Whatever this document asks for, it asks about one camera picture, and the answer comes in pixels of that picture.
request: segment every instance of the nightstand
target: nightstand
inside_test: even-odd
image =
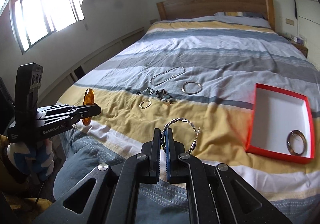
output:
[[[296,42],[294,42],[293,40],[290,41],[290,43],[295,46],[298,50],[300,50],[300,52],[305,56],[307,57],[308,55],[308,48],[301,45],[301,44],[297,44]]]

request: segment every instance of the yellow stripe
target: yellow stripe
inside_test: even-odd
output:
[[[72,86],[59,101],[80,105],[85,90],[83,87]],[[197,147],[193,152],[193,155],[200,159],[220,161],[230,166],[245,165],[267,173],[310,173],[320,170],[319,156],[311,163],[303,165],[246,153],[243,143],[251,122],[250,110],[190,101],[177,101],[166,105],[156,98],[150,98],[150,107],[141,109],[139,103],[147,99],[142,95],[137,96],[126,91],[94,91],[95,102],[102,109],[101,114],[94,120],[139,142],[150,141],[154,128],[163,129],[171,119],[185,117],[201,128]],[[314,119],[314,127],[318,136],[319,119]],[[172,125],[172,129],[175,140],[182,142],[188,150],[195,137],[192,128],[186,123],[178,122]],[[320,138],[316,138],[316,151],[319,143]]]
[[[226,12],[225,13],[227,16],[243,16],[242,12]]]
[[[259,31],[259,32],[270,32],[275,33],[272,29],[268,28],[256,28],[248,25],[240,24],[230,24],[220,21],[207,21],[207,22],[163,22],[153,24],[148,31],[153,29],[205,29],[205,28],[216,28],[216,29],[237,29],[237,30],[250,30],[250,31]]]

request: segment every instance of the silver bracelet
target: silver bracelet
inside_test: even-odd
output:
[[[180,118],[174,118],[172,119],[170,122],[168,122],[165,126],[164,126],[164,129],[163,131],[161,132],[161,146],[163,147],[163,149],[165,150],[165,143],[164,143],[164,136],[165,136],[165,132],[166,130],[170,127],[171,124],[174,124],[175,122],[178,122],[178,121],[182,121],[182,122],[186,122],[188,123],[189,125],[191,125],[191,127],[193,128],[193,130],[197,133],[196,135],[196,138],[194,139],[194,141],[192,142],[191,146],[190,146],[190,149],[187,151],[188,154],[190,154],[197,146],[197,138],[198,138],[198,135],[200,133],[200,127],[198,129],[198,131],[196,130],[193,122],[189,121],[188,119],[186,118],[183,118],[183,117],[180,117]]]
[[[303,150],[301,153],[297,153],[293,150],[292,146],[291,146],[291,136],[293,135],[298,135],[302,142],[303,142]],[[307,140],[306,138],[304,137],[303,133],[300,132],[299,130],[293,130],[289,133],[288,137],[287,137],[287,148],[288,148],[288,151],[291,155],[296,155],[296,156],[301,156],[304,154],[304,152],[306,151],[307,149]]]
[[[200,90],[199,90],[199,91],[197,91],[197,92],[192,92],[192,93],[187,92],[187,91],[185,90],[185,86],[186,86],[187,84],[189,84],[189,83],[193,83],[193,84],[198,85],[198,86],[199,86],[199,88],[200,88]],[[188,95],[194,95],[194,94],[199,93],[199,92],[202,90],[202,85],[201,85],[201,84],[199,84],[198,82],[188,81],[188,82],[185,82],[185,83],[183,84],[183,86],[182,86],[181,90],[182,90],[182,92],[184,92],[184,93],[186,93],[186,94],[188,94]]]

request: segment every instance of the red box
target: red box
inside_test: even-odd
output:
[[[293,130],[301,131],[307,141],[306,151],[301,156],[291,155],[287,149],[287,136]],[[309,163],[314,158],[315,135],[308,98],[257,83],[245,150],[269,158]]]

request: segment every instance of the silver chain necklace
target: silver chain necklace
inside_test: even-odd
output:
[[[166,79],[165,81],[162,81],[162,82],[160,82],[160,83],[158,83],[158,84],[154,84],[154,83],[152,82],[152,80],[155,79],[157,76],[166,74],[166,73],[170,72],[170,71],[173,70],[173,69],[179,69],[179,68],[182,68],[182,69],[183,69],[183,72],[182,72],[182,73],[177,74],[177,75],[172,75],[172,77],[169,77],[169,78]],[[165,72],[159,73],[158,75],[155,75],[155,76],[151,77],[150,83],[151,83],[151,85],[153,85],[153,86],[161,85],[162,83],[167,82],[167,81],[170,80],[170,79],[173,79],[173,78],[176,78],[176,77],[182,75],[183,73],[185,73],[185,71],[186,71],[186,68],[185,68],[185,67],[175,67],[175,68],[169,69],[169,70],[167,70],[167,71],[165,71]]]

